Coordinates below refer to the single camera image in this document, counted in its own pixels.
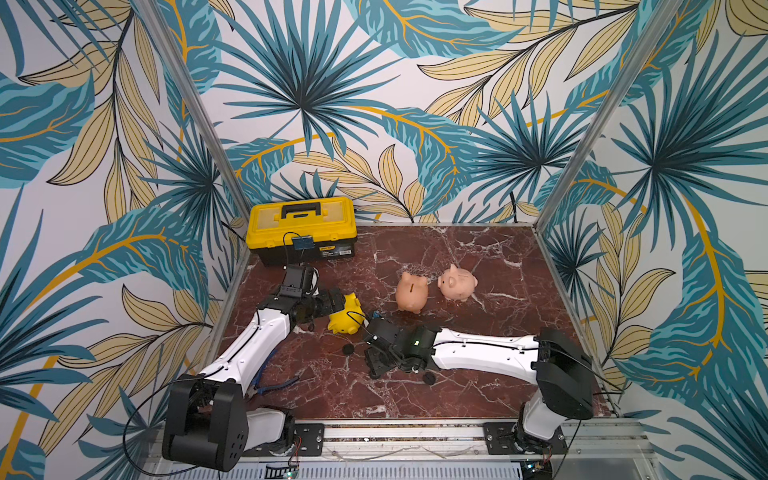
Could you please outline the yellow piggy bank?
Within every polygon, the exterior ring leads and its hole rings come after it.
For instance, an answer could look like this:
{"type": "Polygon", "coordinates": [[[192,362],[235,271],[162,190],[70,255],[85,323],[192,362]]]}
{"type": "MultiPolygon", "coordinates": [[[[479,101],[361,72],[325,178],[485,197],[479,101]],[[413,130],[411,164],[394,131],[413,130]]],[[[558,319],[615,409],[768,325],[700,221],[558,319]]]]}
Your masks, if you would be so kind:
{"type": "Polygon", "coordinates": [[[328,330],[334,334],[354,335],[366,322],[360,300],[354,293],[344,296],[344,308],[329,316],[328,330]]]}

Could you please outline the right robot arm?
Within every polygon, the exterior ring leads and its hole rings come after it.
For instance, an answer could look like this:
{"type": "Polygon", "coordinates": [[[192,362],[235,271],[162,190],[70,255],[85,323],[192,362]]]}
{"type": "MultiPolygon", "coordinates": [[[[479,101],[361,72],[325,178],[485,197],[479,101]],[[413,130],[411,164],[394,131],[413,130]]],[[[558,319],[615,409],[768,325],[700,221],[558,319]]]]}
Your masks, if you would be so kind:
{"type": "Polygon", "coordinates": [[[399,327],[378,314],[361,319],[359,325],[373,379],[395,369],[423,374],[472,370],[535,386],[511,431],[492,435],[510,452],[559,453],[565,448],[562,424],[594,417],[592,359],[559,330],[494,337],[424,325],[399,327]]]}

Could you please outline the yellow black toolbox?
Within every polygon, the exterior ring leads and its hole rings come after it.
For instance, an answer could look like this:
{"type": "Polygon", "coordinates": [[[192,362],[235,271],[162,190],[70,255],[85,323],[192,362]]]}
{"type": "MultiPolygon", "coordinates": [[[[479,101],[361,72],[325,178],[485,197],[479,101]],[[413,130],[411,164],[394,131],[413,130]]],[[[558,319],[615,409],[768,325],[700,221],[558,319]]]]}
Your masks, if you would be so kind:
{"type": "Polygon", "coordinates": [[[357,242],[353,202],[331,197],[256,205],[246,245],[266,266],[351,257],[357,242]]]}

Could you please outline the orange piggy bank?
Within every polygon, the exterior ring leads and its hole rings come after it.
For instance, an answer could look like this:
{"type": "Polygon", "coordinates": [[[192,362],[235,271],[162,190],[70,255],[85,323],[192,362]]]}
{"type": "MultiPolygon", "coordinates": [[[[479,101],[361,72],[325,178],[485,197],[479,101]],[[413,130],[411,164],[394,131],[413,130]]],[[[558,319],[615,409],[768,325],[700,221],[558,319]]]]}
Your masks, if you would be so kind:
{"type": "Polygon", "coordinates": [[[395,292],[395,301],[400,311],[420,314],[429,296],[429,279],[424,276],[403,272],[395,292]]]}

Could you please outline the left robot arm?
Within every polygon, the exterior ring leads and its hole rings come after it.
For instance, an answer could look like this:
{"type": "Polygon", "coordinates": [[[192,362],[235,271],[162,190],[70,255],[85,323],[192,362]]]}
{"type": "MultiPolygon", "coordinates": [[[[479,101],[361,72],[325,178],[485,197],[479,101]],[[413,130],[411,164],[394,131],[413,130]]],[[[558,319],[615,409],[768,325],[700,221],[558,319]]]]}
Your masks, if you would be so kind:
{"type": "Polygon", "coordinates": [[[344,306],[344,295],[336,288],[270,297],[212,364],[196,375],[180,376],[169,386],[162,457],[228,472],[249,450],[292,444],[291,415],[270,407],[248,411],[246,394],[296,324],[341,312],[344,306]]]}

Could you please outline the pink piggy bank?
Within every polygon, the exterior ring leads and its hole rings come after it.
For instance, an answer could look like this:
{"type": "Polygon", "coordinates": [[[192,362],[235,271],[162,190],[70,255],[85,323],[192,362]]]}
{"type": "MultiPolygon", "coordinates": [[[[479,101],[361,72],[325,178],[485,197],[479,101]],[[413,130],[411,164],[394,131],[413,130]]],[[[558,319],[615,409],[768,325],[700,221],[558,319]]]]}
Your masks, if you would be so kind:
{"type": "Polygon", "coordinates": [[[447,300],[468,300],[474,293],[478,279],[468,270],[451,264],[437,280],[438,287],[447,300]]]}

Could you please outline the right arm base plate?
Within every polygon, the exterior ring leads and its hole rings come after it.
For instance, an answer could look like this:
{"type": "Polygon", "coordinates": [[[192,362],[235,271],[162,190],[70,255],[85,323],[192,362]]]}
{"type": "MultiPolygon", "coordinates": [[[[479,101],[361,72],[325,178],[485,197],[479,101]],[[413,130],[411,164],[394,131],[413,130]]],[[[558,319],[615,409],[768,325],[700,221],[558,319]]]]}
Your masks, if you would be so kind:
{"type": "Polygon", "coordinates": [[[564,454],[567,443],[558,427],[548,440],[526,434],[516,422],[486,422],[482,424],[483,439],[489,455],[564,454]]]}

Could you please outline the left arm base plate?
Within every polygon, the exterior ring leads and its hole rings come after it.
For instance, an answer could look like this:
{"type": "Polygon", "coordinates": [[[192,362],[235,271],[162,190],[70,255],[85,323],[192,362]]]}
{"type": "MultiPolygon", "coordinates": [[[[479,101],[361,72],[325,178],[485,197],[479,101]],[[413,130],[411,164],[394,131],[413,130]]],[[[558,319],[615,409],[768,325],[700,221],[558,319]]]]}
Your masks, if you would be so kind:
{"type": "Polygon", "coordinates": [[[246,450],[244,457],[286,457],[289,453],[304,457],[320,457],[325,438],[323,423],[298,423],[287,425],[281,437],[271,443],[262,443],[246,450]]]}

